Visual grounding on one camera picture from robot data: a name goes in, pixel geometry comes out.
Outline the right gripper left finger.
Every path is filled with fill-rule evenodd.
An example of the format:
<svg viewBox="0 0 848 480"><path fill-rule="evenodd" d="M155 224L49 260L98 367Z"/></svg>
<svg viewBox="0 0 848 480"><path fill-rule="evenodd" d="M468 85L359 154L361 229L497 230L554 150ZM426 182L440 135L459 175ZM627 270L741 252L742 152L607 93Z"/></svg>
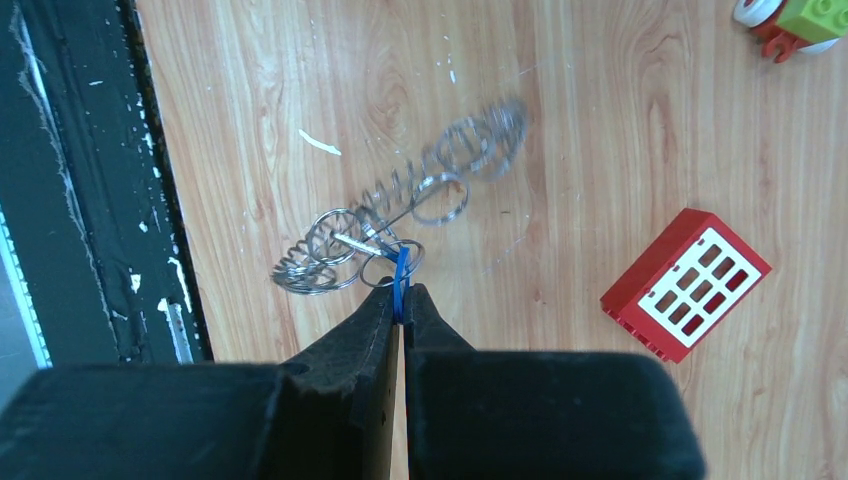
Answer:
<svg viewBox="0 0 848 480"><path fill-rule="evenodd" d="M386 479L398 334L390 288L280 363L77 365L1 415L5 479Z"/></svg>

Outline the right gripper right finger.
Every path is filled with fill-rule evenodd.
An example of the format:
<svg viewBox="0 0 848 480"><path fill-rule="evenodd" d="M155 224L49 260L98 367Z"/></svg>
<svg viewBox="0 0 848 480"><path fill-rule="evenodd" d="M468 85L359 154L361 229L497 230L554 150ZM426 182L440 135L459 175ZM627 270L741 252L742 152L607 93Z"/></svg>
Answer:
<svg viewBox="0 0 848 480"><path fill-rule="evenodd" d="M671 376L646 356L472 347L427 288L403 299L414 479L702 479Z"/></svg>

